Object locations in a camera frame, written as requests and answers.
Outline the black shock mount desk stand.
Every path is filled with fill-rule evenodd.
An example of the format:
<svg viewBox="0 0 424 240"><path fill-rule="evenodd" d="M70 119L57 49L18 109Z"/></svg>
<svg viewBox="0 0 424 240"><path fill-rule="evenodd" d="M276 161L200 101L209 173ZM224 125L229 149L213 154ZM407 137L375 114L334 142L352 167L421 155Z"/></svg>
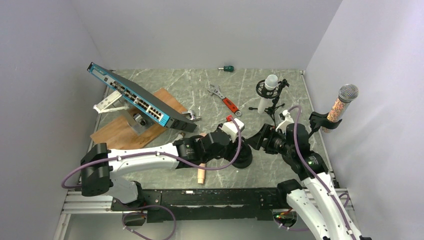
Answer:
<svg viewBox="0 0 424 240"><path fill-rule="evenodd" d="M252 161L253 161L252 149L246 143L246 139L242 137L241 150L232 165L238 169L245 169L251 165Z"/></svg>

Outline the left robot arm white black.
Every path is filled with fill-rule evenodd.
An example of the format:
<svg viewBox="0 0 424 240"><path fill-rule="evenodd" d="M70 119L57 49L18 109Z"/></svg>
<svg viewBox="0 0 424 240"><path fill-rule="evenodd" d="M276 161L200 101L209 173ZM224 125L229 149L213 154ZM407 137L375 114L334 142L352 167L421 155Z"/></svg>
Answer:
<svg viewBox="0 0 424 240"><path fill-rule="evenodd" d="M112 196L129 209L137 210L144 203L142 186L137 181L124 179L124 175L194 168L219 159L245 169L252 163L253 155L244 137L232 139L221 128L151 148L109 149L105 142L98 143L80 161L81 194L84 197Z"/></svg>

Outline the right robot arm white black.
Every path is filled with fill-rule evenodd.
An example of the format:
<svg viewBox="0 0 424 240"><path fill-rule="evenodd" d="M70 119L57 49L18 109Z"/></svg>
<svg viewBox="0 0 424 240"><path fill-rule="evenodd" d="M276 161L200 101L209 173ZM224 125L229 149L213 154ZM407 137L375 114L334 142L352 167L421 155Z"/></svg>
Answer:
<svg viewBox="0 0 424 240"><path fill-rule="evenodd" d="M311 149L310 135L302 124L290 123L282 131L264 124L247 139L255 150L280 154L298 175L277 184L276 203L292 208L317 240L364 240L340 200L327 165Z"/></svg>

